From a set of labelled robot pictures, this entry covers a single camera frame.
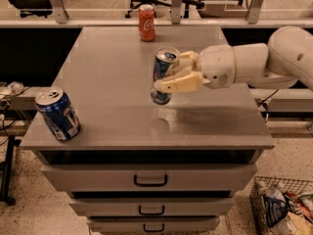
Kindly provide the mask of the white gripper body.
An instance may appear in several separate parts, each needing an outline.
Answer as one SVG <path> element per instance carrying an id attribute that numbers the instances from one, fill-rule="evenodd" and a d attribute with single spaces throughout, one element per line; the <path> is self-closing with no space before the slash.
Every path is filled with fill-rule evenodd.
<path id="1" fill-rule="evenodd" d="M 199 52 L 197 68 L 203 74 L 204 86 L 229 87 L 235 80 L 235 56 L 229 45 L 209 46 Z"/>

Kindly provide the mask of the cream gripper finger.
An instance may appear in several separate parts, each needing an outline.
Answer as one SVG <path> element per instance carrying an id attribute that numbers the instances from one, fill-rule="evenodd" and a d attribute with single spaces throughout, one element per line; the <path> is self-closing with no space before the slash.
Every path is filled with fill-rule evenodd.
<path id="1" fill-rule="evenodd" d="M 169 76 L 173 78 L 183 77 L 192 71 L 198 70 L 198 53 L 188 51 L 179 55 L 179 60 L 170 66 Z"/>
<path id="2" fill-rule="evenodd" d="M 180 77 L 158 79 L 154 83 L 154 89 L 161 93 L 185 93 L 197 91 L 209 83 L 210 80 L 201 71 L 190 71 Z"/>

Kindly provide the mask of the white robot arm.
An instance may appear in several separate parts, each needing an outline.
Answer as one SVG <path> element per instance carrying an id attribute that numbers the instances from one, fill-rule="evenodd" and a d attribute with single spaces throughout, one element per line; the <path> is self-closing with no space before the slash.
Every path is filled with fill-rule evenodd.
<path id="1" fill-rule="evenodd" d="M 313 90 L 313 35 L 284 26 L 268 42 L 209 46 L 180 54 L 154 89 L 162 93 L 226 88 L 245 83 L 259 89 L 286 89 L 297 82 Z"/>

